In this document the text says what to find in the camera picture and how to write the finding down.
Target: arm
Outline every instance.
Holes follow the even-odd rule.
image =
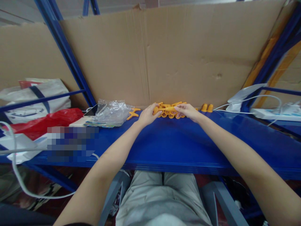
[[[176,109],[198,123],[245,180],[270,225],[301,225],[301,198],[245,142],[189,104]]]
[[[97,225],[113,178],[124,165],[141,130],[162,112],[153,116],[156,104],[147,107],[137,122],[116,140],[91,168],[76,193],[68,202],[54,226],[69,223]]]

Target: cardboard sheet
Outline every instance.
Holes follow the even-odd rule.
[[[61,25],[96,100],[149,104],[142,11],[64,20]]]
[[[158,101],[218,106],[241,89],[283,3],[133,9],[61,25],[96,101],[125,100],[137,107]],[[0,89],[36,77],[61,78],[70,91],[78,90],[46,25],[0,29],[0,69],[7,77]],[[74,101],[86,104],[82,95]]]
[[[241,89],[282,5],[252,1],[147,10],[150,102],[224,104]]]

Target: white tote bag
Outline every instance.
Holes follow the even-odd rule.
[[[0,92],[0,99],[10,101],[7,104],[10,105],[29,100],[40,99],[43,97],[60,95],[68,92],[68,89],[64,86],[60,79],[53,79],[49,82],[41,83],[37,86],[32,86],[26,89],[20,89],[20,87],[4,89]],[[70,107],[71,101],[69,96],[66,96],[59,99],[16,108],[6,111],[5,114],[13,124],[16,124],[45,117],[49,113]]]

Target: smartphone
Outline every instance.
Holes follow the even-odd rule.
[[[105,107],[107,106],[107,104],[101,104],[101,105],[95,105],[93,108],[91,108],[87,113],[84,114],[84,117],[92,117],[95,116],[97,109],[99,107],[99,112],[101,113]]]

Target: blue strap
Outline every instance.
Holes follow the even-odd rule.
[[[41,92],[36,86],[30,86],[29,88],[31,89],[31,91],[33,91],[33,93],[34,93],[39,99],[45,97],[45,96],[42,94],[42,92]],[[44,104],[44,106],[45,106],[47,112],[50,113],[50,107],[49,107],[48,101],[43,102],[43,104]]]

